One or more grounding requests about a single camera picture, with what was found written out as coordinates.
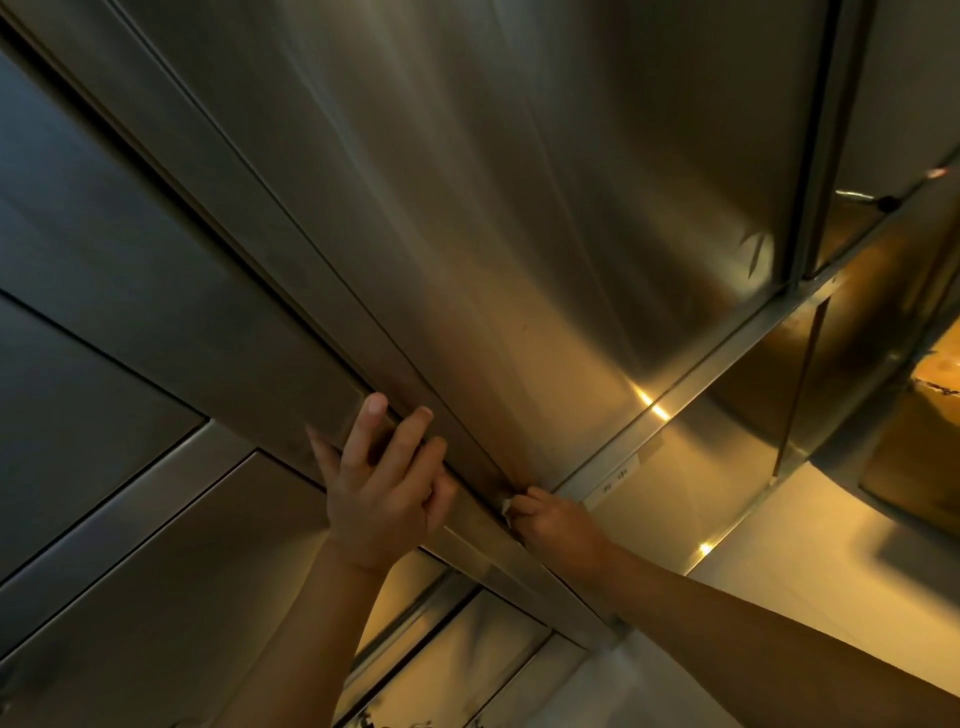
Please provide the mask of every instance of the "small sticker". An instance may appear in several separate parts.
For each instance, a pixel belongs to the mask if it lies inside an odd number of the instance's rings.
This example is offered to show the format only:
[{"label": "small sticker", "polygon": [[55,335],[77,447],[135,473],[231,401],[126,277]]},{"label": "small sticker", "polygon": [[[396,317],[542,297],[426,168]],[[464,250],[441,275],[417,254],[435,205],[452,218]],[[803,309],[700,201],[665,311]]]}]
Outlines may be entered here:
[{"label": "small sticker", "polygon": [[589,496],[584,498],[584,506],[588,511],[596,508],[600,502],[620,487],[620,483],[626,480],[640,467],[640,458],[636,453],[628,457],[620,467],[610,473],[606,480],[593,489]]}]

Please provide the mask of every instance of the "fingernail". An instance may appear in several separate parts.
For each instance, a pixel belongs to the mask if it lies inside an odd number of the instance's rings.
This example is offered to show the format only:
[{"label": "fingernail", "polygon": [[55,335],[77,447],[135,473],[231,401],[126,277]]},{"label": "fingernail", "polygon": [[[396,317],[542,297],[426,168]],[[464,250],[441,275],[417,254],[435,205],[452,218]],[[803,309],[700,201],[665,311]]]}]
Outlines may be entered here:
[{"label": "fingernail", "polygon": [[367,411],[372,415],[382,415],[387,411],[387,398],[379,392],[374,392],[367,397]]}]

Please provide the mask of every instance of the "hand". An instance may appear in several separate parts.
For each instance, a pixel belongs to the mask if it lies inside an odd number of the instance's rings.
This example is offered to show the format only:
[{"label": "hand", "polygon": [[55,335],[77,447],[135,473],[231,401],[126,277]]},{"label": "hand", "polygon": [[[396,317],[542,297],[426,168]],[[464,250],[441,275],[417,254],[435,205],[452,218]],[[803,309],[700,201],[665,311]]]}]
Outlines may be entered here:
[{"label": "hand", "polygon": [[367,397],[343,457],[307,428],[326,483],[330,542],[353,565],[381,573],[444,524],[457,495],[456,482],[444,470],[444,439],[431,438],[420,448],[433,419],[426,407],[400,423],[380,462],[370,464],[371,443],[387,404],[382,394]]},{"label": "hand", "polygon": [[613,543],[581,503],[531,486],[511,499],[507,518],[535,556],[575,584],[593,588],[609,563]]}]

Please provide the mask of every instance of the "cardboard box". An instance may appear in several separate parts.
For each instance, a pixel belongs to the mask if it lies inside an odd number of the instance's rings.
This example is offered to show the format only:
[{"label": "cardboard box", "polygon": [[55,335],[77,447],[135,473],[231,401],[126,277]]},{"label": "cardboard box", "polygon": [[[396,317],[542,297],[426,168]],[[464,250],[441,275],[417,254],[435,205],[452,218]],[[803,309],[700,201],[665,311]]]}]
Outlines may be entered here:
[{"label": "cardboard box", "polygon": [[860,486],[960,536],[960,321],[914,369]]}]

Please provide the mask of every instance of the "stainless steel surface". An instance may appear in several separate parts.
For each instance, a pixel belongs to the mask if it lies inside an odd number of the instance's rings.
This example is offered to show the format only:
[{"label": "stainless steel surface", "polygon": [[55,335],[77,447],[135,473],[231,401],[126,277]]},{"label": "stainless steel surface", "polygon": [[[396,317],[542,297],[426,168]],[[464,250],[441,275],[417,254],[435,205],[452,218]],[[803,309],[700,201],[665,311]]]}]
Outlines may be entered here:
[{"label": "stainless steel surface", "polygon": [[[286,614],[325,530],[324,495],[252,455],[0,663],[5,724],[214,718]],[[388,594],[397,586],[380,598],[399,603]]]},{"label": "stainless steel surface", "polygon": [[[481,592],[366,707],[375,726],[463,726],[550,631]],[[348,725],[364,726],[361,716]]]},{"label": "stainless steel surface", "polygon": [[474,589],[477,589],[477,586],[473,581],[449,571],[436,588],[425,595],[404,622],[390,633],[387,640],[353,666],[337,703],[334,722],[357,706],[364,695],[385,679],[411,650],[427,639]]},{"label": "stainless steel surface", "polygon": [[207,423],[40,554],[0,587],[0,656],[251,451],[250,443],[222,425]]},{"label": "stainless steel surface", "polygon": [[[878,0],[837,188],[902,195],[960,143],[957,23],[960,6],[950,0]],[[878,217],[875,210],[834,199],[814,268]]]},{"label": "stainless steel surface", "polygon": [[35,73],[4,53],[0,289],[315,473],[303,423],[342,442],[363,390]]},{"label": "stainless steel surface", "polygon": [[613,615],[601,610],[598,617],[468,494],[460,494],[447,527],[426,547],[580,646],[601,649],[616,642],[605,623]]},{"label": "stainless steel surface", "polygon": [[118,5],[514,483],[769,293],[823,3]]},{"label": "stainless steel surface", "polygon": [[2,296],[0,413],[0,582],[204,420]]},{"label": "stainless steel surface", "polygon": [[483,707],[468,728],[517,728],[563,685],[587,653],[553,635],[514,678]]},{"label": "stainless steel surface", "polygon": [[[804,314],[781,324],[758,355],[738,360],[637,451],[639,468],[592,510],[612,539],[686,573],[767,488],[800,385]],[[785,381],[758,373],[776,355]]]},{"label": "stainless steel surface", "polygon": [[114,128],[398,412],[420,404],[434,411],[434,428],[449,443],[447,461],[474,490],[490,502],[511,493],[490,457],[121,14],[108,3],[71,0],[4,0],[0,12],[21,24]]},{"label": "stainless steel surface", "polygon": [[951,169],[887,215],[840,274],[791,428],[791,447],[801,455],[909,358],[940,297],[931,283],[955,256],[958,213],[960,173]]},{"label": "stainless steel surface", "polygon": [[821,240],[836,187],[853,99],[866,54],[876,0],[843,0],[828,9],[821,57],[821,82],[811,119],[813,144],[806,170],[803,208],[789,263],[789,287],[807,277],[820,253]]},{"label": "stainless steel surface", "polygon": [[372,646],[374,640],[400,619],[449,569],[422,551],[412,551],[390,570],[373,605],[367,626],[360,637],[357,653]]}]

